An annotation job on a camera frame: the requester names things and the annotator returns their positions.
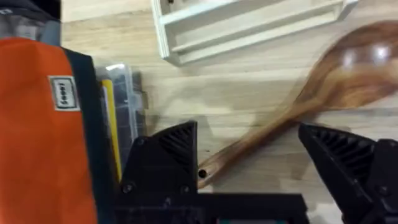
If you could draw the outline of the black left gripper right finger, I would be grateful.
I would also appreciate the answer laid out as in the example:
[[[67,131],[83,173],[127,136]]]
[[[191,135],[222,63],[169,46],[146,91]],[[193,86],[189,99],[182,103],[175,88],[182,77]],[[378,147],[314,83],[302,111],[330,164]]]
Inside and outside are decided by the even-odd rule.
[[[343,223],[397,224],[397,141],[302,123],[298,137]]]

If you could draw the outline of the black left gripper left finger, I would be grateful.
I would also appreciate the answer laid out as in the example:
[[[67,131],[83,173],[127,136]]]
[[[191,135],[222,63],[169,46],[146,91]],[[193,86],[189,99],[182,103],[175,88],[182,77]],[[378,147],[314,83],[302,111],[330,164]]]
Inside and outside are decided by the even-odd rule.
[[[124,194],[196,194],[197,122],[134,140],[121,180]]]

